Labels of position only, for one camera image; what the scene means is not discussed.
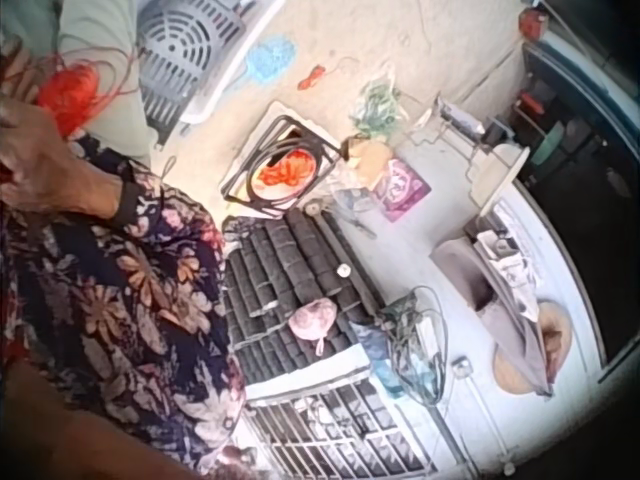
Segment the black wristband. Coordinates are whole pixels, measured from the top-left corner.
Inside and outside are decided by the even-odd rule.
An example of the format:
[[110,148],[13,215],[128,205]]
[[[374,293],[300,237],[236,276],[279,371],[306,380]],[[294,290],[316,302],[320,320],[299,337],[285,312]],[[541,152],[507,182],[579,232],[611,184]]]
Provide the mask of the black wristband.
[[122,182],[122,194],[120,195],[120,204],[116,214],[110,223],[116,227],[124,227],[132,223],[136,223],[136,208],[138,206],[138,197],[144,193],[143,188],[137,183]]

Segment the blue yarn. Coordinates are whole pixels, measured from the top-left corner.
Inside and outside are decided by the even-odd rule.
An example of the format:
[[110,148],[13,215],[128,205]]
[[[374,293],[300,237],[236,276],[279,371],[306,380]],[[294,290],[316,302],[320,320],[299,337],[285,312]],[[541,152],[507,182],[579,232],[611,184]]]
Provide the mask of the blue yarn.
[[268,85],[280,77],[293,63],[295,45],[286,37],[270,37],[255,45],[247,54],[247,71],[251,78]]

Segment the woman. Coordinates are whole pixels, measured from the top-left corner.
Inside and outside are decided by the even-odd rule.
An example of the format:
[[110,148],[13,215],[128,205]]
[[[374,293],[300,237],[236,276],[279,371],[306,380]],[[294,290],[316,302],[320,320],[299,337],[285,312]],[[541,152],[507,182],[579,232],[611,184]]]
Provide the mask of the woman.
[[216,308],[220,235],[141,164],[63,141],[6,95],[25,100],[20,84],[0,97],[3,446],[46,478],[190,478],[126,432],[207,473],[245,398]]

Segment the red thread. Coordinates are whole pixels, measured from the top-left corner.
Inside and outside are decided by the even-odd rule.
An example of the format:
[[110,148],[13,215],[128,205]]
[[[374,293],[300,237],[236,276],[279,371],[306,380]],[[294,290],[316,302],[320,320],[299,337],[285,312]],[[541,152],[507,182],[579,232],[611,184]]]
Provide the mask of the red thread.
[[[122,55],[127,63],[123,78],[119,79],[119,82],[116,80],[116,69],[109,62],[79,58],[78,54],[90,51]],[[72,58],[69,65],[65,62],[66,58]],[[82,48],[66,52],[64,55],[55,54],[42,59],[29,69],[48,70],[54,73],[40,87],[36,103],[53,114],[60,135],[67,138],[95,118],[114,98],[137,91],[137,89],[122,91],[123,85],[129,79],[133,59],[133,53],[127,54],[120,49],[110,47]],[[98,67],[110,69],[113,75],[113,84],[106,93],[98,91],[100,87],[104,89],[104,82],[101,82],[103,78]]]

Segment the straw hat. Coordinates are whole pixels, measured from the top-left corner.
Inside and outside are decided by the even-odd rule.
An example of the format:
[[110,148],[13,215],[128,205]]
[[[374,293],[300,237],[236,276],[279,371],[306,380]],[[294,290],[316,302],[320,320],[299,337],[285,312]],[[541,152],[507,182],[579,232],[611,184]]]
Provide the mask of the straw hat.
[[[567,355],[569,355],[573,329],[571,328],[569,316],[559,305],[553,302],[542,302],[539,307],[538,324],[542,331],[544,349],[547,355],[547,377],[549,383],[553,383],[564,361],[567,359]],[[496,349],[493,358],[493,376],[498,386],[505,392],[514,395],[533,392],[533,387],[509,363],[499,347]]]

